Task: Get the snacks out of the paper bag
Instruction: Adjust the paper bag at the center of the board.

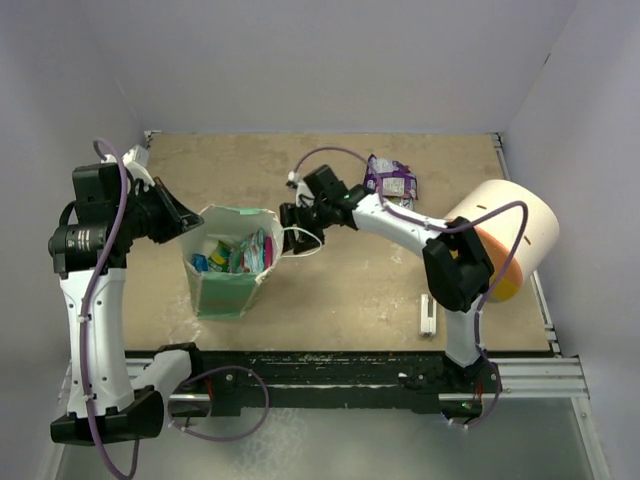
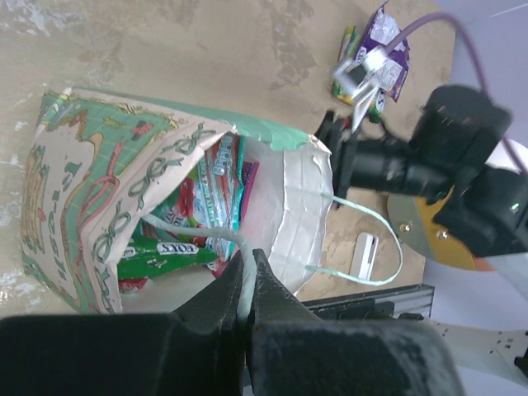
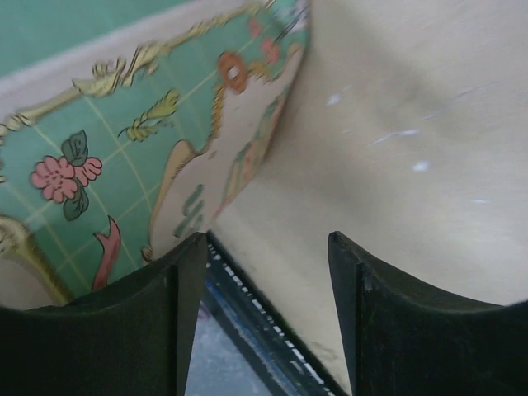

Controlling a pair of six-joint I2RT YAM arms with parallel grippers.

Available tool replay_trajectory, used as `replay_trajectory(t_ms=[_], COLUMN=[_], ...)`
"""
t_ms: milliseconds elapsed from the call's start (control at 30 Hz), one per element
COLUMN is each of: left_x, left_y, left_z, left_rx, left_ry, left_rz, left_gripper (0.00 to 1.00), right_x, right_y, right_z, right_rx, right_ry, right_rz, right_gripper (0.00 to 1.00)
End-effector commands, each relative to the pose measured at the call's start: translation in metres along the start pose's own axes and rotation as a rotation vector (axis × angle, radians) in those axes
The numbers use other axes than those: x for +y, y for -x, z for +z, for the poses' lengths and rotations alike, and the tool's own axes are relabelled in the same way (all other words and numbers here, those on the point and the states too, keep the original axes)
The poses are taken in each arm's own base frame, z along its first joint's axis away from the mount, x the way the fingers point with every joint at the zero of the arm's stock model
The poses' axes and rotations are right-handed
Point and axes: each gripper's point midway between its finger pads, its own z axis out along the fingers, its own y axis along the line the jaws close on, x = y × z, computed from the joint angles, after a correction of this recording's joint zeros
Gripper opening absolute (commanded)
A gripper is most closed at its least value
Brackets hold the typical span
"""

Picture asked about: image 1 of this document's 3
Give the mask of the green patterned paper bag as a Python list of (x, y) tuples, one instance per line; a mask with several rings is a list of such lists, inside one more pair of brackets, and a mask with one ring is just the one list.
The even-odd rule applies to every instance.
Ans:
[[(200, 215), (204, 223), (180, 238), (193, 311), (199, 318), (238, 318), (253, 306), (262, 285), (280, 260), (289, 256), (288, 250), (283, 249), (279, 218), (267, 209), (216, 205), (207, 206)], [(231, 246), (259, 228), (270, 237), (266, 256), (269, 268), (258, 275), (232, 274), (229, 271)], [(207, 272), (195, 271), (191, 264), (195, 253), (207, 257)]]

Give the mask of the purple Fox's candy bag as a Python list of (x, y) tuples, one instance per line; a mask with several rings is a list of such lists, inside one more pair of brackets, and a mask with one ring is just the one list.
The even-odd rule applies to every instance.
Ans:
[(363, 184), (386, 198), (412, 203), (418, 199), (418, 181), (410, 168), (396, 160), (371, 154)]

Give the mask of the green yellow Fox's candy bag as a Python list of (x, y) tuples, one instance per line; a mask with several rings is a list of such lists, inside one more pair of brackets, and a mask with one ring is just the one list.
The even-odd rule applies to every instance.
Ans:
[(387, 200), (394, 205), (400, 206), (408, 210), (414, 210), (414, 199), (411, 196), (407, 197), (387, 197)]

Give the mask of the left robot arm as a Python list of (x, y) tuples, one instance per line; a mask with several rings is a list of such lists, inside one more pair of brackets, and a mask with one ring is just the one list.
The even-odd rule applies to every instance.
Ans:
[(160, 347), (136, 378), (129, 374), (123, 329), (127, 256), (135, 240), (164, 244), (203, 223), (159, 178), (115, 162), (76, 168), (75, 199), (49, 240), (64, 295), (71, 342), (65, 415), (50, 425), (59, 444), (92, 446), (155, 438), (171, 394), (194, 392), (206, 378), (192, 342)]

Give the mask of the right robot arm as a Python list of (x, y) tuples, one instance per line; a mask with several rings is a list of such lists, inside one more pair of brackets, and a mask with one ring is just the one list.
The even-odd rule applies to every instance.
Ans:
[(309, 253), (324, 245), (325, 230), (336, 225), (378, 235), (420, 257), (429, 294), (445, 313), (446, 383), (456, 391), (476, 384), (479, 366), (489, 364), (480, 319), (494, 266), (469, 221), (418, 214), (362, 184), (348, 188), (327, 165), (306, 176), (293, 170), (286, 185), (295, 201), (279, 207), (283, 251)]

